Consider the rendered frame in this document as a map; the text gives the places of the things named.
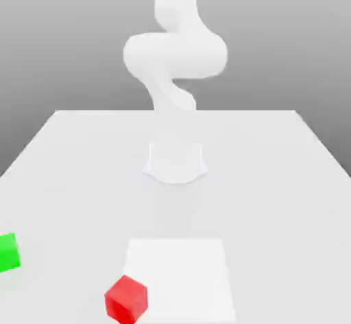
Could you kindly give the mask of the small red cube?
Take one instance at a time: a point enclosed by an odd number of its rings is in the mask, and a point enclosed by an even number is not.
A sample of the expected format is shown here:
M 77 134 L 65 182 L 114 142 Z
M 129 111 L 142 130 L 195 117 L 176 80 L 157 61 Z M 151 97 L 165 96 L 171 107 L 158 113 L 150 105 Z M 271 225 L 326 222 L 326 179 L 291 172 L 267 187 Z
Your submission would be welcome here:
M 136 324 L 148 309 L 148 289 L 123 275 L 104 295 L 106 313 L 119 324 Z

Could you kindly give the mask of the small green cube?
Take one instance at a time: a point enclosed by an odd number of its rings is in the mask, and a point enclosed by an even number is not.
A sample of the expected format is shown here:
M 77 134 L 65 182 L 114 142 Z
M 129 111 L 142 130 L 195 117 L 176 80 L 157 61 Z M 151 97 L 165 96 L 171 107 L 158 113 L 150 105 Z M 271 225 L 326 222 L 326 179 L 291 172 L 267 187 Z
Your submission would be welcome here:
M 0 235 L 0 273 L 20 266 L 21 257 L 15 233 Z

